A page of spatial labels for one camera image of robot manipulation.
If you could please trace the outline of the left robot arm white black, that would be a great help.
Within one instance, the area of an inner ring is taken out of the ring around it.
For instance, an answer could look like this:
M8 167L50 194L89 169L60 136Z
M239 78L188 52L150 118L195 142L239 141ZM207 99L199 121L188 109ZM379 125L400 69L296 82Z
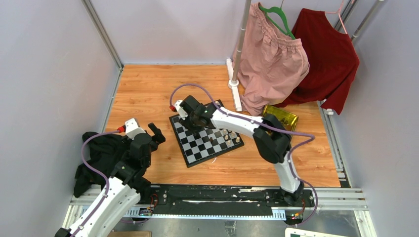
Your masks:
M100 175L105 186L87 211L69 228L60 228L57 237L106 237L123 216L137 203L151 199L151 183L144 178L151 165L151 154L166 138L153 123L148 124L153 135L147 133L139 122L131 118L115 133L125 133L129 149L113 168L110 176L87 163L83 164Z

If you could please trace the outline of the black white chess board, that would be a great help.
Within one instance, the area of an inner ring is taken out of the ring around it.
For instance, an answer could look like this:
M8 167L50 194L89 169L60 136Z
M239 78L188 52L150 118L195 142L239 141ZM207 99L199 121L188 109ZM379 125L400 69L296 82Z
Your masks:
M169 117L170 124L188 168L235 150L227 149L216 152L210 142L209 135L212 134L210 128L205 128L198 134L193 134L180 124L180 120L179 115Z

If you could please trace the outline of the yellow transparent piece tray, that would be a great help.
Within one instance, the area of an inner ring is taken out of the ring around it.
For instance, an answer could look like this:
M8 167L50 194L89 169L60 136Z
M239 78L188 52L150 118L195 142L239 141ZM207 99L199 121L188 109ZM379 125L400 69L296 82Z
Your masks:
M298 122L298 116L295 114L292 114L284 109L281 108L277 108L273 105L266 105L263 108L262 114L263 117L267 116L267 115L272 115L275 116L276 119L280 119L280 118L289 118L289 119L293 119L293 126L291 130L287 130L287 131L291 131L291 132L295 132L296 129L296 125Z

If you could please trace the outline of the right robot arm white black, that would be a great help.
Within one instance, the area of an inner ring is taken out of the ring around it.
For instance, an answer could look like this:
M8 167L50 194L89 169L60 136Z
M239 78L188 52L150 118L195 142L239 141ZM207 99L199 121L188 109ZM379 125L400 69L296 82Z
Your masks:
M171 109L179 113L180 123L188 130L218 128L252 138L260 156L274 165L283 202L288 206L301 202L304 183L300 181L292 161L291 135L275 116L247 116L217 103L204 105L191 95L176 101Z

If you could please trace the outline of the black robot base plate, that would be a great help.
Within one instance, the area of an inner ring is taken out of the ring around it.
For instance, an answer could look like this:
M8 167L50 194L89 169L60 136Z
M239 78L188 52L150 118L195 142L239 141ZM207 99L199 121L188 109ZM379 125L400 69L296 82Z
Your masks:
M317 198L304 189L297 198L275 187L152 185L136 205L138 216L154 218L275 220L300 224L305 211L317 208Z

